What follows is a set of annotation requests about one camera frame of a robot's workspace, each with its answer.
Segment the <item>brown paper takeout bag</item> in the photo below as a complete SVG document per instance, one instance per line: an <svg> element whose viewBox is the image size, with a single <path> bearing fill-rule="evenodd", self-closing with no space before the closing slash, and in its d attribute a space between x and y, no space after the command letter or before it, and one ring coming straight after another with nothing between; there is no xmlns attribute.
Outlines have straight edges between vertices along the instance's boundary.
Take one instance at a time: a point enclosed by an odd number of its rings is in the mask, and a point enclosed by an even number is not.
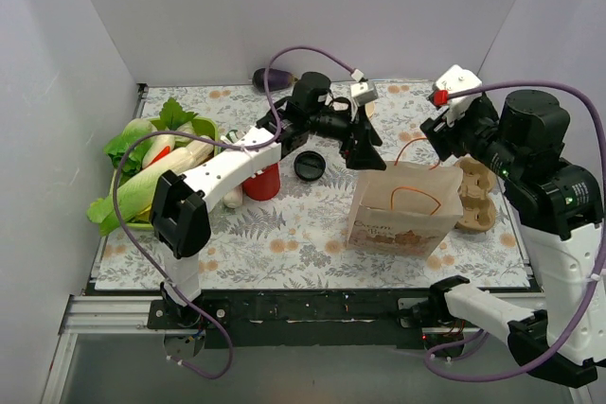
<svg viewBox="0 0 606 404"><path fill-rule="evenodd" d="M463 216L463 171L396 158L358 173L347 245L369 253L426 258Z"/></svg>

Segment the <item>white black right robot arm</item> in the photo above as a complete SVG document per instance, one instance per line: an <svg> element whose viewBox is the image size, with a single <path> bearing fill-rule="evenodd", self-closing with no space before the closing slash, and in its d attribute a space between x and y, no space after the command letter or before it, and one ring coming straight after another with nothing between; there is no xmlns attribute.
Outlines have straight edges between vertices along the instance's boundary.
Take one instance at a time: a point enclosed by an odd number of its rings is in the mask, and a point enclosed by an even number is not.
<svg viewBox="0 0 606 404"><path fill-rule="evenodd" d="M443 112L420 127L440 158L470 156L503 181L538 245L544 308L515 306L456 275L432 285L413 313L423 323L470 322L504 343L521 373L579 388L605 364L604 206L597 179L561 155L570 117L554 89L510 84L501 112L485 89L471 89L462 115L437 91Z"/></svg>

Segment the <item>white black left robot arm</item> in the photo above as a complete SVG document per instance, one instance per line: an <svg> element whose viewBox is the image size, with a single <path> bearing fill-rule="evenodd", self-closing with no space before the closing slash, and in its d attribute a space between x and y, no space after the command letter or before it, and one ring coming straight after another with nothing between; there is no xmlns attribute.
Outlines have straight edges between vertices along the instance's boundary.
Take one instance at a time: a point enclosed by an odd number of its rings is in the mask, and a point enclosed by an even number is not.
<svg viewBox="0 0 606 404"><path fill-rule="evenodd" d="M303 74L290 96L270 105L267 115L226 151L181 174L165 172L151 205L155 236L171 251L165 259L162 293L170 318L182 328L195 326L202 315L195 300L199 284L198 254L211 237L209 213L237 185L279 163L305 145L312 135L339 142L347 168L384 170L377 148L382 140L365 112L377 100L373 82L356 72L357 80L337 111L327 100L331 81L317 72Z"/></svg>

